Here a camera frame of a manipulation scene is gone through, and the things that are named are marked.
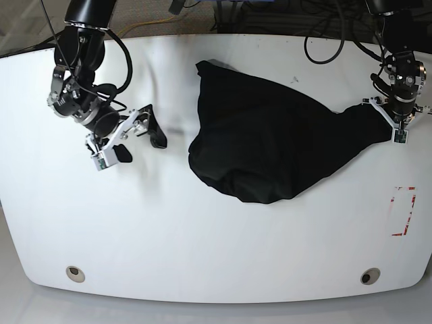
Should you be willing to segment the left table grommet hole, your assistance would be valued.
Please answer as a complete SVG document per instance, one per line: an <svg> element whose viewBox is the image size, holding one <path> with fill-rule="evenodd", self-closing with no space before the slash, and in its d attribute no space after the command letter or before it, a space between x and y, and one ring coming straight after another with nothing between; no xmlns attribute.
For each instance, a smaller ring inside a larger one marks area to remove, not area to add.
<svg viewBox="0 0 432 324"><path fill-rule="evenodd" d="M74 266L69 266L66 268L66 275L73 281L76 283L83 283L85 281L85 274L84 272Z"/></svg>

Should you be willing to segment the black box under table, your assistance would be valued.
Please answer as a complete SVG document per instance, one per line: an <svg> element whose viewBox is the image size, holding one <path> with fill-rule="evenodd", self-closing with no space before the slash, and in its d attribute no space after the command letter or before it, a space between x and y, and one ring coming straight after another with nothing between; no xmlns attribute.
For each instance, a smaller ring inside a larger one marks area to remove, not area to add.
<svg viewBox="0 0 432 324"><path fill-rule="evenodd" d="M330 1L216 1L213 12L219 34L302 36L336 9Z"/></svg>

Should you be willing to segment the right table grommet hole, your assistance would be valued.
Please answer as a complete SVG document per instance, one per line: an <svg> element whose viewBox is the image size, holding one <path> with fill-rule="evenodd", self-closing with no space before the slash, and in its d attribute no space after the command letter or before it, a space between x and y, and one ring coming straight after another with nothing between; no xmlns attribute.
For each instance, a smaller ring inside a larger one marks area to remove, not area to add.
<svg viewBox="0 0 432 324"><path fill-rule="evenodd" d="M360 276L360 282L366 286L372 285L380 278L380 275L381 271L378 268L370 268Z"/></svg>

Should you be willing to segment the red tape rectangle marking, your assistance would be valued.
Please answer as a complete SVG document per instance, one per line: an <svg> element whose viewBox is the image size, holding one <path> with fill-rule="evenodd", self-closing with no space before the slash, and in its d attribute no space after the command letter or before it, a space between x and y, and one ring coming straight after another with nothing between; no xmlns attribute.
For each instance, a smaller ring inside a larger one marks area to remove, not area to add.
<svg viewBox="0 0 432 324"><path fill-rule="evenodd" d="M414 186L397 186L391 196L388 226L389 234L393 237L405 236L412 218L416 201Z"/></svg>

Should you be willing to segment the table grommet hole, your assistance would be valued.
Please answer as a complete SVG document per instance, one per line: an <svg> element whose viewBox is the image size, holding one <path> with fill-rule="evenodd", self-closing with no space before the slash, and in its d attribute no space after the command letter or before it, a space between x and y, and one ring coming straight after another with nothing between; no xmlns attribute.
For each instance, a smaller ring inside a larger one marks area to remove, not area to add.
<svg viewBox="0 0 432 324"><path fill-rule="evenodd" d="M381 271L378 268L370 268L360 276L360 282L366 286L372 285L380 278L380 275Z"/></svg>
<svg viewBox="0 0 432 324"><path fill-rule="evenodd" d="M73 281L76 283L83 283L85 281L85 274L84 272L74 266L69 266L66 268L66 275Z"/></svg>

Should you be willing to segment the black T-shirt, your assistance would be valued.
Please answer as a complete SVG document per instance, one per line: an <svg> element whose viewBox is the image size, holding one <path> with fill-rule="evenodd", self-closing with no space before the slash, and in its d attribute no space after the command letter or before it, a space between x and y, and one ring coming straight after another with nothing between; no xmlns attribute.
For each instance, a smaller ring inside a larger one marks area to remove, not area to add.
<svg viewBox="0 0 432 324"><path fill-rule="evenodd" d="M370 104L336 113L287 86L200 61L200 129L188 163L244 203L290 200L392 137Z"/></svg>

